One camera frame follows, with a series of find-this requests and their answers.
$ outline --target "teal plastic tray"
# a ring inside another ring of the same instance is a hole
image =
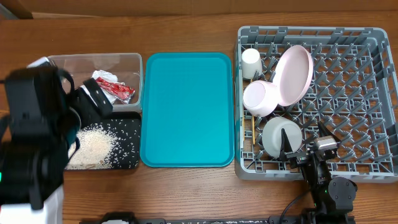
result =
[[[223,167],[234,156],[231,61],[160,53],[147,61],[141,159],[151,167]]]

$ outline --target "pink plate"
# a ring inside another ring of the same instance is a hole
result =
[[[287,49],[279,59],[272,81],[279,88],[279,105],[290,106],[301,100],[310,87],[312,72],[312,57],[304,47],[295,45]]]

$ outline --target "clear plastic container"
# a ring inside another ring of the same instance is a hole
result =
[[[63,68],[73,75],[75,88],[91,78],[95,70],[104,70],[116,75],[118,82],[124,82],[136,92],[128,104],[116,100],[113,111],[142,111],[141,92],[144,77],[141,55],[137,53],[54,55],[48,59],[58,68]]]

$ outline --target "plastic bin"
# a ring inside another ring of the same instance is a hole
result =
[[[129,104],[122,104],[116,100],[113,111],[142,111],[141,94],[144,77],[141,55],[137,53],[54,55],[48,59],[73,75],[76,88],[91,78],[95,70],[111,72],[118,77],[118,82],[124,82],[136,91]]]
[[[338,157],[328,162],[332,177],[397,181],[398,84],[387,34],[379,28],[244,26],[238,30],[236,175],[251,180],[302,179],[288,162],[267,156],[255,161],[255,155],[266,147],[260,142],[269,116],[255,118],[243,108],[243,90],[249,80],[242,78],[242,52],[258,49],[263,71],[254,80],[271,81],[280,56],[293,45],[305,47],[312,55],[310,88],[298,103],[279,106],[270,117],[283,116],[301,127],[304,147],[299,150],[311,145],[317,137],[317,121],[323,121],[342,140]]]

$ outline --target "wooden table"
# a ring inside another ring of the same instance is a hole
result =
[[[109,17],[0,21],[0,78],[48,55],[138,52],[223,52],[233,61],[245,25],[381,27],[398,60],[398,13],[313,12],[225,16]],[[4,87],[0,112],[7,113]],[[358,223],[397,223],[397,184],[358,184]],[[304,182],[239,180],[233,163],[220,169],[152,169],[65,173],[65,223],[133,211],[139,218],[250,218],[280,214]],[[312,206],[308,195],[288,214]]]

